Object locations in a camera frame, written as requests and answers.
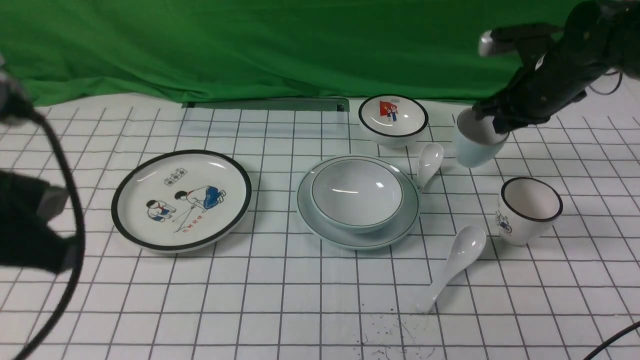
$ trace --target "white ceramic spoon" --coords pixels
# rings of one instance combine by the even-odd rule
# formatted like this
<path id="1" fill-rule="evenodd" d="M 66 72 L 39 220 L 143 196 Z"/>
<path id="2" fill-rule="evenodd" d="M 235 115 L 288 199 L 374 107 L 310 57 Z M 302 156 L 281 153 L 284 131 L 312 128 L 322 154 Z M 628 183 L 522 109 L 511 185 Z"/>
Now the white ceramic spoon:
<path id="1" fill-rule="evenodd" d="M 444 269 L 442 273 L 434 277 L 433 282 L 429 285 L 427 298 L 418 302 L 418 311 L 425 314 L 430 313 L 444 287 L 454 276 L 478 259 L 485 245 L 486 234 L 480 227 L 470 225 L 458 231 L 456 238 L 453 239 L 453 244 L 451 244 Z"/>
<path id="2" fill-rule="evenodd" d="M 438 172 L 442 165 L 444 149 L 439 143 L 429 143 L 420 151 L 418 157 L 418 189 L 422 191 L 429 180 Z"/>

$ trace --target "grid tablecloth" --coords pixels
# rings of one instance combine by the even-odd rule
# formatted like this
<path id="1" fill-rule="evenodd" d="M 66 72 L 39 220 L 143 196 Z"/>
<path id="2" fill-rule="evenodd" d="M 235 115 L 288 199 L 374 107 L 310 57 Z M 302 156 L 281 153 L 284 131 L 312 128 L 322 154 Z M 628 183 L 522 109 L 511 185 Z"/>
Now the grid tablecloth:
<path id="1" fill-rule="evenodd" d="M 81 284 L 33 359 L 582 359 L 640 320 L 640 114 L 597 100 L 520 129 L 496 160 L 472 170 L 451 147 L 464 108 L 423 102 L 429 131 L 408 148 L 366 140 L 356 113 L 43 108 L 61 135 L 86 211 Z M 340 154 L 380 157 L 414 174 L 426 142 L 445 148 L 405 240 L 370 252 L 312 236 L 296 214 L 297 185 Z M 109 207 L 131 170 L 162 153 L 207 149 L 249 172 L 250 210 L 234 232 L 196 253 L 159 256 L 117 233 Z M 0 128 L 0 167 L 62 182 L 45 136 Z M 552 230 L 526 247 L 497 237 L 504 181 L 534 176 L 562 196 Z M 457 230 L 490 241 L 430 315 L 417 313 Z M 74 230 L 69 210 L 51 222 Z M 54 309 L 68 274 L 0 268 L 0 359 L 15 355 Z M 599 359 L 638 359 L 637 332 Z"/>

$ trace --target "green backdrop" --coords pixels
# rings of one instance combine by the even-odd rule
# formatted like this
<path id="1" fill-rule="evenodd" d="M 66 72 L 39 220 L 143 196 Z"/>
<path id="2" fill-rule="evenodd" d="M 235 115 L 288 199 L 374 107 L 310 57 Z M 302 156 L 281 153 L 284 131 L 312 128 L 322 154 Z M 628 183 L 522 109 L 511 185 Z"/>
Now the green backdrop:
<path id="1" fill-rule="evenodd" d="M 576 0 L 20 0 L 0 53 L 37 104 L 140 92 L 173 101 L 403 94 L 475 99 L 515 56 L 487 29 L 562 24 Z"/>

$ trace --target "cup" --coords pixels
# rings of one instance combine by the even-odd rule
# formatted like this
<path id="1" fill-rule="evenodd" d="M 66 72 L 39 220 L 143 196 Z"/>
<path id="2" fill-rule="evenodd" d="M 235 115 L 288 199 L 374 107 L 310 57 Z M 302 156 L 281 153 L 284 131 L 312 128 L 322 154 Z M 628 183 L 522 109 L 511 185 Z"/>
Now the cup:
<path id="1" fill-rule="evenodd" d="M 560 195 L 532 177 L 514 177 L 502 185 L 495 223 L 509 244 L 526 245 L 549 230 L 562 213 Z"/>
<path id="2" fill-rule="evenodd" d="M 509 138 L 509 133 L 493 130 L 493 117 L 476 120 L 471 108 L 458 115 L 453 134 L 456 160 L 468 168 L 478 167 L 493 159 Z"/>

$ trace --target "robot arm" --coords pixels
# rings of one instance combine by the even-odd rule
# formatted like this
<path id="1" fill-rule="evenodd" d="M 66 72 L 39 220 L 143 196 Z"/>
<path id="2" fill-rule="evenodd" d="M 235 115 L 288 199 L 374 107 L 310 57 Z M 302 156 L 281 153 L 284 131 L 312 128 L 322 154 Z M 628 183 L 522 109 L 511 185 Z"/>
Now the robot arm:
<path id="1" fill-rule="evenodd" d="M 481 56 L 517 51 L 523 65 L 507 86 L 473 106 L 476 119 L 493 116 L 497 133 L 542 124 L 584 89 L 616 68 L 640 78 L 640 2 L 589 0 L 569 14 L 564 29 L 549 24 L 500 28 L 485 33 Z M 564 31 L 557 42 L 551 35 Z"/>

